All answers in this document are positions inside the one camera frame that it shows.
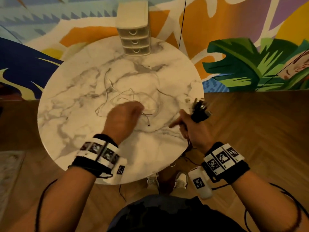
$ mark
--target colorful mural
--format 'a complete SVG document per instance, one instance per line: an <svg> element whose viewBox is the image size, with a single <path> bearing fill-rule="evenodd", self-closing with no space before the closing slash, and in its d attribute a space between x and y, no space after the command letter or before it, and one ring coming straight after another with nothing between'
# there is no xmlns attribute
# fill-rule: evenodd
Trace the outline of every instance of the colorful mural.
<svg viewBox="0 0 309 232"><path fill-rule="evenodd" d="M0 99L38 99L84 46L117 35L128 0L0 0ZM309 0L149 0L153 37L187 55L205 92L309 88Z"/></svg>
<svg viewBox="0 0 309 232"><path fill-rule="evenodd" d="M180 50L205 92L308 89L307 23L309 0L187 0Z"/></svg>
<svg viewBox="0 0 309 232"><path fill-rule="evenodd" d="M40 98L63 61L118 35L121 1L129 0L0 0L0 98ZM179 48L185 0L148 1L152 36Z"/></svg>

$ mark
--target white sneaker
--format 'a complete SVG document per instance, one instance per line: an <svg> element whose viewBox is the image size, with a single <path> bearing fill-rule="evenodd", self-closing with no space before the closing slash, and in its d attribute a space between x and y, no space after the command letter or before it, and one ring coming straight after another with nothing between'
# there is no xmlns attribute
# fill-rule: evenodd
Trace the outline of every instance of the white sneaker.
<svg viewBox="0 0 309 232"><path fill-rule="evenodd" d="M158 190L159 190L160 186L159 186L158 178L159 178L159 174L158 173L155 173L155 174L152 174L152 175L148 176L147 177L147 186L155 184L158 187Z"/></svg>
<svg viewBox="0 0 309 232"><path fill-rule="evenodd" d="M184 188L186 189L188 186L188 174L183 172L183 171L179 171L176 179L175 179L175 185L174 185L174 189L175 188Z"/></svg>

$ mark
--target drawer handle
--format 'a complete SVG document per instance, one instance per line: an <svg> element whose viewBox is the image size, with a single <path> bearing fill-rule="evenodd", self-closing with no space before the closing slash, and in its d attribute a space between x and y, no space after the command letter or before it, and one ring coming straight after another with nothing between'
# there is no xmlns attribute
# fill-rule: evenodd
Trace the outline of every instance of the drawer handle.
<svg viewBox="0 0 309 232"><path fill-rule="evenodd" d="M137 30L136 30L136 29L129 30L129 33L130 33L132 36L135 36L135 35L137 34Z"/></svg>

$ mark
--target left hand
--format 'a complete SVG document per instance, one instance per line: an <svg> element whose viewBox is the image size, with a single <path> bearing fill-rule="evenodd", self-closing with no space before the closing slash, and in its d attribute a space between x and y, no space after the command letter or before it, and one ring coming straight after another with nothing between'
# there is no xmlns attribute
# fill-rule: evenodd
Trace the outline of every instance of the left hand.
<svg viewBox="0 0 309 232"><path fill-rule="evenodd" d="M110 136L119 145L133 132L144 106L138 101L115 106L108 113L103 134Z"/></svg>

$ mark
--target small drawer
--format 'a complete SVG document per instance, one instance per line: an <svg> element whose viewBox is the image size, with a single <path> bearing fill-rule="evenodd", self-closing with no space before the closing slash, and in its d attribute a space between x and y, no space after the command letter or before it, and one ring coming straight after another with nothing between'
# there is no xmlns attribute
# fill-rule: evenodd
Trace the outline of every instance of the small drawer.
<svg viewBox="0 0 309 232"><path fill-rule="evenodd" d="M148 27L138 29L117 29L119 36L124 39L141 39L148 36Z"/></svg>
<svg viewBox="0 0 309 232"><path fill-rule="evenodd" d="M149 37L141 39L123 39L121 38L123 47L126 48L144 48L149 46Z"/></svg>
<svg viewBox="0 0 309 232"><path fill-rule="evenodd" d="M150 54L150 46L145 47L145 48L124 48L125 54L129 56L142 56L142 55L147 55Z"/></svg>

